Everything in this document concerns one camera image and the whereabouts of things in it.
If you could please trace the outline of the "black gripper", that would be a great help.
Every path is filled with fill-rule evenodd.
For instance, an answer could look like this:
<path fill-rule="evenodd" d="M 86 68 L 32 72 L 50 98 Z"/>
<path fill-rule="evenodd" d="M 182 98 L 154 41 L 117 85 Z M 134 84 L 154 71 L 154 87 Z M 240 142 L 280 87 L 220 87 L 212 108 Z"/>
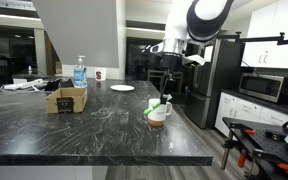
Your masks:
<path fill-rule="evenodd" d="M 163 76 L 163 88 L 161 91 L 160 96 L 160 103 L 166 104 L 167 99 L 171 99 L 171 92 L 174 89 L 175 86 L 175 80 L 173 79 L 173 74 L 170 72 L 177 71 L 182 65 L 182 56 L 176 53 L 163 53 L 161 62 L 160 62 L 160 68 L 161 69 L 167 69 L 164 70 L 164 76 Z"/>

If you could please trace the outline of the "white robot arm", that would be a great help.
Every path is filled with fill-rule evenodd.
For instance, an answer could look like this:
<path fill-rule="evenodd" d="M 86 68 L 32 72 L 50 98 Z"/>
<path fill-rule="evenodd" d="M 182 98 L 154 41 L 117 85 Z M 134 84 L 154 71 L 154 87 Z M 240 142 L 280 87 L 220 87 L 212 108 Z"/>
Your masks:
<path fill-rule="evenodd" d="M 165 25 L 161 43 L 150 52 L 161 57 L 164 71 L 160 103 L 171 99 L 175 84 L 173 73 L 181 65 L 203 66 L 206 60 L 198 54 L 186 56 L 188 43 L 208 45 L 219 34 L 234 0 L 174 0 Z"/>

